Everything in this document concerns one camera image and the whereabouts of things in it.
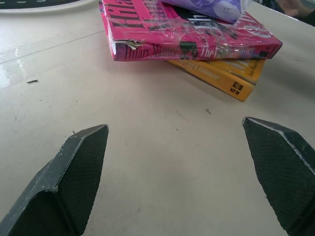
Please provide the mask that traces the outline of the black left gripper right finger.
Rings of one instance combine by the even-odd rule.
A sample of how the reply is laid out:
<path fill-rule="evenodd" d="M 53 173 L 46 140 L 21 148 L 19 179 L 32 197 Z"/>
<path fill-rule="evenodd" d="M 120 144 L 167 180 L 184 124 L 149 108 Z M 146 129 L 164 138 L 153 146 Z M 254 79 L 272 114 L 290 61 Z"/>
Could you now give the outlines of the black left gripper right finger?
<path fill-rule="evenodd" d="M 315 234 L 315 150 L 296 131 L 245 117 L 255 172 L 281 227 L 290 236 Z"/>

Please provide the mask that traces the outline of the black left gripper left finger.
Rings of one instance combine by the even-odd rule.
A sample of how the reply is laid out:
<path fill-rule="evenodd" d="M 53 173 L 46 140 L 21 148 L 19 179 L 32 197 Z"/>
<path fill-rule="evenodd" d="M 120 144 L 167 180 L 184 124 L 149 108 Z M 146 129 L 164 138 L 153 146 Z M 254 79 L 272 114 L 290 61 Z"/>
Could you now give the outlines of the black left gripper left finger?
<path fill-rule="evenodd" d="M 0 223 L 2 236 L 81 236 L 99 188 L 109 128 L 67 138 Z"/>

